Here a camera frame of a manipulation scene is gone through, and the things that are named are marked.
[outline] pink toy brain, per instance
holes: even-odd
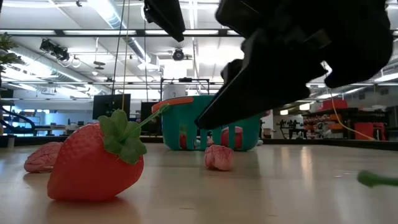
[[[205,164],[207,169],[231,170],[233,150],[225,146],[212,145],[205,151]]]
[[[50,172],[57,160],[62,142],[47,143],[34,151],[25,161],[27,172]]]

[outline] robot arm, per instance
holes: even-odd
[[[147,12],[181,41],[183,23],[170,22],[175,17],[162,13],[174,4],[156,7],[161,1],[145,0]],[[325,80],[330,88],[368,80],[392,54],[385,4],[384,0],[221,0],[216,19],[245,38],[244,58],[221,72],[225,84],[196,119],[197,126],[213,129],[307,98],[310,91],[305,84],[327,72],[322,62],[332,69]],[[179,6],[167,10],[179,11],[176,14],[182,18]],[[286,94],[286,89],[293,94]]]

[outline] green object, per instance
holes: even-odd
[[[141,155],[147,153],[145,145],[139,139],[141,127],[168,108],[168,105],[162,106],[160,110],[139,124],[128,121],[123,110],[114,111],[110,118],[100,116],[98,121],[105,135],[103,139],[105,150],[118,155],[122,161],[134,165]]]
[[[370,188],[377,185],[398,186],[398,178],[377,175],[366,170],[361,171],[358,174],[357,179],[361,184]]]
[[[235,127],[243,129],[242,148],[235,149],[239,151],[248,151],[254,148],[258,142],[259,119],[260,115],[253,116],[227,126],[218,127],[213,130],[200,130],[200,144],[196,146],[197,126],[194,120],[211,102],[213,96],[189,96],[193,98],[192,103],[170,105],[165,113],[162,113],[162,132],[164,143],[172,150],[181,150],[180,135],[186,136],[187,150],[205,150],[207,148],[207,133],[210,131],[213,135],[214,144],[221,144],[221,130],[229,127],[228,146],[235,149]]]

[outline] strawberry leaves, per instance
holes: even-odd
[[[110,118],[100,116],[98,121],[104,134],[105,150],[119,156],[122,161],[134,165],[140,156],[147,153],[145,145],[139,139],[141,127],[168,108],[169,105],[162,105],[158,111],[140,124],[128,121],[123,110],[114,111]]]

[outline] pink object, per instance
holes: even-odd
[[[243,129],[241,127],[235,126],[235,149],[242,148],[243,140]],[[224,128],[221,131],[221,145],[229,147],[229,129]]]
[[[27,172],[51,172],[62,142],[47,143],[34,151],[25,161]]]
[[[212,145],[205,151],[205,164],[207,169],[231,170],[233,150],[225,146]]]

